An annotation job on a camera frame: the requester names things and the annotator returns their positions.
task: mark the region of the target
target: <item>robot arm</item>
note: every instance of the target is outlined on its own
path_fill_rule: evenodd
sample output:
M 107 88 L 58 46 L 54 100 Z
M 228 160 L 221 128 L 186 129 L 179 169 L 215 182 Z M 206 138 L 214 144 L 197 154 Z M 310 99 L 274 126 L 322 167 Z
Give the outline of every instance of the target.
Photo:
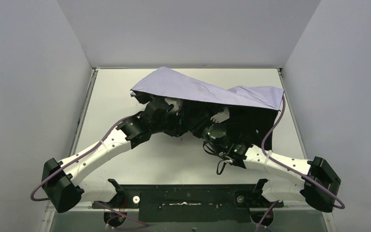
M 318 210 L 324 212 L 332 210 L 331 198 L 306 183 L 300 175 L 270 159 L 272 157 L 285 165 L 294 167 L 304 175 L 317 179 L 336 195 L 340 179 L 322 158 L 317 157 L 314 161 L 292 159 L 271 151 L 265 156 L 260 147 L 247 140 L 250 138 L 248 135 L 253 134 L 251 130 L 240 133 L 248 127 L 246 123 L 237 123 L 237 127 L 235 123 L 227 124 L 238 109 L 161 97 L 147 102 L 143 112 L 122 120 L 115 128 L 111 128 L 110 133 L 101 141 L 59 162 L 50 159 L 45 163 L 43 179 L 84 155 L 43 186 L 59 213 L 68 211 L 79 202 L 119 201 L 118 193 L 123 189 L 115 180 L 88 181 L 85 178 L 115 156 L 148 141 L 154 133 L 164 132 L 178 137 L 187 131 L 203 138 L 215 151 L 214 155 L 228 159 L 231 165 L 265 171 L 286 179 L 287 181 L 268 181 L 263 185 L 262 196 L 268 201 L 306 201 Z

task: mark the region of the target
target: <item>lavender cloth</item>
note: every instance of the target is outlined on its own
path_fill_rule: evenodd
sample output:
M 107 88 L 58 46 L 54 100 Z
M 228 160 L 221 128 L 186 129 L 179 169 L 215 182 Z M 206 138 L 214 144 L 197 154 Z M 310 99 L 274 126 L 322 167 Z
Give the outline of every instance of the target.
M 283 89 L 271 86 L 236 86 L 223 89 L 166 67 L 161 67 L 150 73 L 131 90 L 199 102 L 243 105 L 273 110 L 279 110 L 284 93 Z

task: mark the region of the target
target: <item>purple cable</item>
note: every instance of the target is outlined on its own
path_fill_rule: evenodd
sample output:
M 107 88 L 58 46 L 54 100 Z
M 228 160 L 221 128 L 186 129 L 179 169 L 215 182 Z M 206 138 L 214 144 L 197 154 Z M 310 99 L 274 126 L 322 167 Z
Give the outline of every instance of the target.
M 259 227 L 263 226 L 261 223 L 264 221 L 265 217 L 271 212 L 272 208 L 274 208 L 274 206 L 277 203 L 278 203 L 278 201 L 275 201 L 274 203 L 271 204 L 271 206 L 267 209 L 267 211 L 265 211 L 264 216 L 262 216 L 262 218 L 259 221 L 259 223 L 257 224 L 257 226 L 255 226 L 255 232 L 258 232 Z
M 279 116 L 279 118 L 276 120 L 275 124 L 273 125 L 273 127 L 271 127 L 270 131 L 265 135 L 264 139 L 262 140 L 262 143 L 261 143 L 261 149 L 262 149 L 262 153 L 264 153 L 265 156 L 267 156 L 267 152 L 265 151 L 265 148 L 264 148 L 264 145 L 265 145 L 265 141 L 267 140 L 267 138 L 269 137 L 269 135 L 271 134 L 271 132 L 275 129 L 275 127 L 278 125 L 278 123 L 281 121 L 282 119 L 282 116 L 284 115 L 284 112 L 285 112 L 285 97 L 282 96 L 282 111 L 281 111 L 281 115 Z M 320 188 L 322 191 L 324 191 L 325 193 L 327 193 L 330 197 L 332 197 L 333 199 L 335 199 L 340 205 L 334 205 L 333 207 L 335 208 L 338 208 L 338 209 L 344 209 L 345 208 L 345 204 L 333 193 L 331 193 L 328 189 L 326 189 L 324 186 L 322 186 L 321 184 L 319 184 L 318 182 L 312 180 L 310 177 L 308 177 L 307 175 L 304 175 L 300 172 L 298 172 L 297 170 L 279 162 L 278 160 L 274 159 L 273 157 L 270 156 L 270 160 L 272 160 L 273 162 L 281 165 L 282 167 L 288 169 L 289 171 L 292 171 L 294 172 L 295 174 L 298 174 L 300 175 L 303 179 L 311 182 L 312 184 L 316 185 L 318 188 Z
M 112 217 L 112 218 L 110 218 L 109 220 L 107 220 L 107 222 L 106 222 L 107 224 L 109 224 L 109 222 L 110 222 L 111 220 L 113 220 L 114 218 L 116 218 L 116 217 L 118 217 L 118 216 L 122 216 L 122 217 L 125 217 L 125 218 L 127 218 L 127 219 L 130 219 L 130 220 L 132 220 L 132 221 L 135 221 L 135 222 L 137 222 L 137 223 L 139 223 L 139 224 L 142 224 L 142 226 L 139 226 L 139 227 L 130 227 L 130 228 L 117 228 L 117 227 L 116 227 L 116 228 L 113 228 L 114 230 L 117 230 L 117 231 L 133 231 L 133 230 L 143 229 L 143 228 L 146 228 L 146 227 L 149 227 L 149 226 L 150 226 L 150 224 L 148 224 L 148 223 L 145 223 L 145 222 L 139 221 L 139 220 L 137 220 L 137 219 L 135 219 L 135 218 L 129 217 L 129 216 L 127 216 L 127 215 L 124 215 L 124 214 L 118 212 L 117 210 L 114 210 L 114 209 L 108 207 L 107 205 L 104 205 L 104 204 L 99 203 L 99 202 L 95 202 L 95 204 L 97 204 L 97 205 L 99 205 L 99 206 L 101 206 L 101 207 L 103 207 L 103 208 L 105 208 L 105 209 L 108 209 L 108 210 L 112 211 L 113 213 L 117 214 L 117 216 Z
M 82 159 L 83 157 L 87 156 L 88 154 L 92 153 L 94 150 L 96 150 L 100 145 L 101 145 L 101 142 L 103 142 L 107 136 L 109 136 L 109 134 L 117 127 L 117 125 L 119 125 L 124 119 L 127 119 L 131 116 L 128 116 L 128 117 L 125 117 L 125 118 L 122 118 L 121 120 L 117 121 L 112 127 L 110 127 L 110 129 L 107 131 L 107 133 L 103 136 L 103 138 L 101 139 L 101 141 L 99 141 L 96 145 L 94 145 L 94 147 L 92 147 L 90 150 L 88 150 L 87 152 L 85 152 L 84 154 L 82 154 L 81 156 L 75 158 L 74 160 L 70 161 L 69 163 L 65 164 L 63 167 L 59 168 L 58 170 L 56 170 L 54 173 L 52 173 L 51 175 L 49 175 L 45 180 L 43 180 L 33 191 L 32 193 L 30 194 L 30 199 L 34 202 L 42 202 L 42 201 L 47 201 L 49 200 L 49 198 L 35 198 L 35 193 L 43 186 L 45 185 L 49 180 L 51 180 L 55 175 L 57 175 L 58 173 L 62 172 L 65 168 L 69 167 L 70 165 L 74 164 L 75 162 L 79 161 L 80 159 Z

